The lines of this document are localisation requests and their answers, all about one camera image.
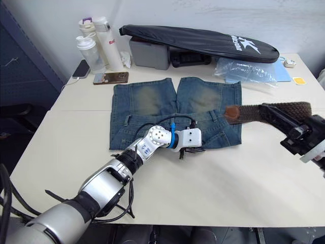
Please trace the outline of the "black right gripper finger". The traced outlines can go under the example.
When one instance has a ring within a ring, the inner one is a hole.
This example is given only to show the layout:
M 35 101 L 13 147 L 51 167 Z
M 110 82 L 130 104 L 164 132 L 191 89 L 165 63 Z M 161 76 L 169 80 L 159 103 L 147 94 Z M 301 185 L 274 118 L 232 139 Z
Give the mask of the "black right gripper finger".
M 283 115 L 285 118 L 293 119 L 297 123 L 309 117 L 308 102 L 288 103 L 263 103 L 261 104 L 261 121 L 270 125 L 277 123 Z
M 299 122 L 297 120 L 277 107 L 270 105 L 259 105 L 258 111 L 264 121 L 274 126 L 285 135 L 288 135 L 293 128 L 299 126 Z

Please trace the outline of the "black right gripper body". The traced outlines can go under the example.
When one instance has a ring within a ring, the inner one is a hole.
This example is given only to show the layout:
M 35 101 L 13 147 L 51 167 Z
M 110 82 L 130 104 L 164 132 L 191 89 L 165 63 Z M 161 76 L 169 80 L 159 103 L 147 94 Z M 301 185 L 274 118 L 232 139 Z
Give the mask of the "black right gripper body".
M 286 138 L 280 144 L 293 155 L 305 155 L 324 140 L 324 118 L 312 115 L 302 122 L 287 120 L 283 132 Z

